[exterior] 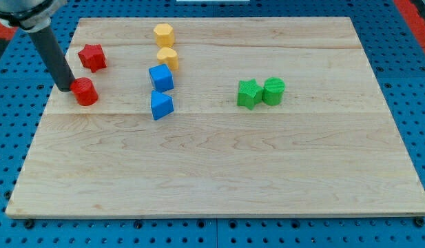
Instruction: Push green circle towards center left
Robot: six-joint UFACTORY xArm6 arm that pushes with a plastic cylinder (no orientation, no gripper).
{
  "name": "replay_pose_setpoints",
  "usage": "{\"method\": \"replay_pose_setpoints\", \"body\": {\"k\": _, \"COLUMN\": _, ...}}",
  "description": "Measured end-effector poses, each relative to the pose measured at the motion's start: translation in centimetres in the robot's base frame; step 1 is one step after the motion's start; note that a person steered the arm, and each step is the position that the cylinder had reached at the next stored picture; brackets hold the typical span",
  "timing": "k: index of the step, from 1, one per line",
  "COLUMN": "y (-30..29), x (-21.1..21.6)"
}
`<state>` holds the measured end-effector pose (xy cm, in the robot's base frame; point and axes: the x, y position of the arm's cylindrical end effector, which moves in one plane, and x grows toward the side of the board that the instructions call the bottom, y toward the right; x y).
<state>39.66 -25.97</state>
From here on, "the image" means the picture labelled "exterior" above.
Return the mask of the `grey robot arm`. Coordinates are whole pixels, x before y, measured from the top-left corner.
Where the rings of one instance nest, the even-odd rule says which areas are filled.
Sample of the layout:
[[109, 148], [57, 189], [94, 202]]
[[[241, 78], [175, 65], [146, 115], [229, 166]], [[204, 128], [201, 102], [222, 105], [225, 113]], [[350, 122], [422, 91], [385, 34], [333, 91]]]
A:
[[67, 3], [67, 0], [0, 0], [0, 23], [7, 28], [38, 32], [48, 27], [52, 15]]

